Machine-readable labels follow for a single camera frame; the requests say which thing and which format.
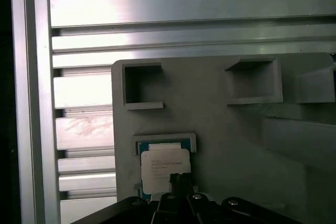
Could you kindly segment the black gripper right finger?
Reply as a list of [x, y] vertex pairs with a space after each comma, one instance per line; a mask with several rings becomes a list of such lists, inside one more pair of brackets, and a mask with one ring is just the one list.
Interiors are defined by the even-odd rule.
[[196, 223], [298, 223], [298, 221], [238, 197], [220, 204], [196, 193], [191, 173], [180, 175], [180, 195], [187, 200]]

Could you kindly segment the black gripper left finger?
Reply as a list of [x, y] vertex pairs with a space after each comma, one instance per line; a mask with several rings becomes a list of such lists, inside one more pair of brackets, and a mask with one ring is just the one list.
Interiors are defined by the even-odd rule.
[[147, 202], [143, 198], [129, 197], [108, 210], [105, 223], [178, 223], [181, 207], [181, 175], [170, 175], [170, 191], [160, 200]]

